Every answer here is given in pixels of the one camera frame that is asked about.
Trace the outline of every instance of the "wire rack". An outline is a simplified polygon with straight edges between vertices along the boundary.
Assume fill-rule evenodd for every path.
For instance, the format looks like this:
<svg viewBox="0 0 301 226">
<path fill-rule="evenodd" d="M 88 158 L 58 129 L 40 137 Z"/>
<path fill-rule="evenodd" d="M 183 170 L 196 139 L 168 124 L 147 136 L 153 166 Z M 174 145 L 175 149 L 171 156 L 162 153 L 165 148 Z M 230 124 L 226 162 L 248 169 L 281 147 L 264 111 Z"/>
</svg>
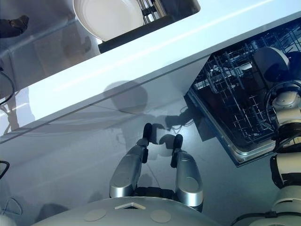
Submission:
<svg viewBox="0 0 301 226">
<path fill-rule="evenodd" d="M 273 134 L 263 110 L 267 88 L 261 85 L 262 77 L 253 62 L 253 54 L 261 47 L 275 47 L 284 53 L 301 51 L 301 21 L 253 36 L 213 54 L 194 83 L 197 90 L 210 87 L 214 96 L 222 100 L 231 117 L 229 128 L 234 130 L 230 130 L 247 143 L 258 143 Z"/>
</svg>

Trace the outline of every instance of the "white countertop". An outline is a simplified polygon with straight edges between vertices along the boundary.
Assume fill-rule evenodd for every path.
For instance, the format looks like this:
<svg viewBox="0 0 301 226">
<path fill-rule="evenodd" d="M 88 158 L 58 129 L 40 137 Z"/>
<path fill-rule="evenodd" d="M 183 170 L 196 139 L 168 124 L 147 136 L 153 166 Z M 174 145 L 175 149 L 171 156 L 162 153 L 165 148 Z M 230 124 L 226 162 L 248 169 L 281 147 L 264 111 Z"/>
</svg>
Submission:
<svg viewBox="0 0 301 226">
<path fill-rule="evenodd" d="M 16 95 L 17 136 L 104 99 L 116 82 L 139 84 L 223 47 L 301 17 L 300 0 L 198 0 L 201 10 L 158 31 L 22 89 Z M 130 87 L 115 87 L 117 94 Z M 0 134 L 8 117 L 0 113 Z"/>
</svg>

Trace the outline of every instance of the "white plate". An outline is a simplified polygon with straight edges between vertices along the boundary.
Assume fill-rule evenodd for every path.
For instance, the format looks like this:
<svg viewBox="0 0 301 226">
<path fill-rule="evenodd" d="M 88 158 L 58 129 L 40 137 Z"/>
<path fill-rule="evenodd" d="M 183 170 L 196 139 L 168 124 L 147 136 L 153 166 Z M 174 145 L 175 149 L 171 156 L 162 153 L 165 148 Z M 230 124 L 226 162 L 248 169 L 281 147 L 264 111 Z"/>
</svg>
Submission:
<svg viewBox="0 0 301 226">
<path fill-rule="evenodd" d="M 80 23 L 103 41 L 143 25 L 136 0 L 73 0 L 73 9 Z"/>
</svg>

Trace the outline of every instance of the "dishwasher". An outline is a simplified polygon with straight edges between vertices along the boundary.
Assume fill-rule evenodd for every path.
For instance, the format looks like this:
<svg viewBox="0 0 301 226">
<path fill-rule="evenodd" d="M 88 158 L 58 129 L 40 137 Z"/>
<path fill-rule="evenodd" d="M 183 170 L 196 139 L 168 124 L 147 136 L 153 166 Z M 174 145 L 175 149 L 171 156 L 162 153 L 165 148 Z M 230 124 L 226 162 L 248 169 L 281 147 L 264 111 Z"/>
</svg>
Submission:
<svg viewBox="0 0 301 226">
<path fill-rule="evenodd" d="M 254 59 L 263 47 L 283 54 L 300 52 L 301 18 L 213 53 L 187 93 L 237 166 L 275 147 L 263 101 L 272 84 Z"/>
</svg>

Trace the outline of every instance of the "cable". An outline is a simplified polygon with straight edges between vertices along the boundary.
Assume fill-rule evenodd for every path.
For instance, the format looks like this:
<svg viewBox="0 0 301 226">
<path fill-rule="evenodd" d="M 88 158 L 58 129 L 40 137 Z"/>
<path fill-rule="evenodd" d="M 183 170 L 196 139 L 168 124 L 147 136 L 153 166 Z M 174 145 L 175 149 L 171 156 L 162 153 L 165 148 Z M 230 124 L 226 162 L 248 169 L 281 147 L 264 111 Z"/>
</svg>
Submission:
<svg viewBox="0 0 301 226">
<path fill-rule="evenodd" d="M 16 89 L 15 89 L 15 86 L 14 86 L 13 81 L 12 81 L 5 73 L 3 73 L 2 71 L 0 71 L 0 74 L 3 75 L 5 78 L 8 79 L 8 81 L 10 82 L 11 88 L 12 88 L 12 92 L 11 92 L 11 94 L 9 95 L 9 97 L 8 97 L 6 100 L 4 100 L 4 101 L 2 101 L 2 102 L 0 103 L 0 105 L 2 105 L 2 104 L 5 104 L 7 101 L 9 101 L 9 100 L 13 97 L 13 95 L 15 94 L 15 90 L 16 90 Z"/>
<path fill-rule="evenodd" d="M 277 218 L 277 217 L 281 217 L 281 216 L 301 217 L 301 213 L 298 213 L 298 212 L 280 212 L 280 213 L 277 213 L 275 211 L 270 211 L 270 212 L 267 212 L 267 213 L 247 213 L 247 214 L 244 214 L 244 215 L 236 218 L 230 226 L 233 226 L 237 222 L 239 222 L 243 219 L 247 219 L 247 218 Z"/>
<path fill-rule="evenodd" d="M 1 163 L 5 164 L 6 167 L 5 167 L 5 169 L 3 170 L 3 172 L 0 174 L 0 180 L 1 180 L 1 178 L 4 176 L 4 174 L 7 172 L 7 170 L 9 169 L 9 166 L 10 166 L 10 164 L 9 164 L 8 161 L 0 161 L 0 164 L 1 164 Z"/>
<path fill-rule="evenodd" d="M 301 132 L 296 133 L 295 135 L 289 137 L 286 140 L 283 140 L 279 143 L 279 145 L 277 145 L 277 147 L 274 148 L 273 152 L 277 152 L 280 148 L 282 148 L 285 144 L 291 142 L 292 140 L 294 140 L 295 138 L 301 136 Z"/>
<path fill-rule="evenodd" d="M 16 206 L 19 208 L 19 212 L 13 212 L 13 211 L 10 211 L 8 210 L 8 204 L 9 204 L 9 201 L 13 201 Z M 17 215 L 17 216 L 20 216 L 23 214 L 23 209 L 20 205 L 20 203 L 14 199 L 14 198 L 9 198 L 7 201 L 6 201 L 6 205 L 5 205 L 5 208 L 3 210 L 0 211 L 0 215 L 4 215 L 4 214 L 12 214 L 12 215 Z"/>
</svg>

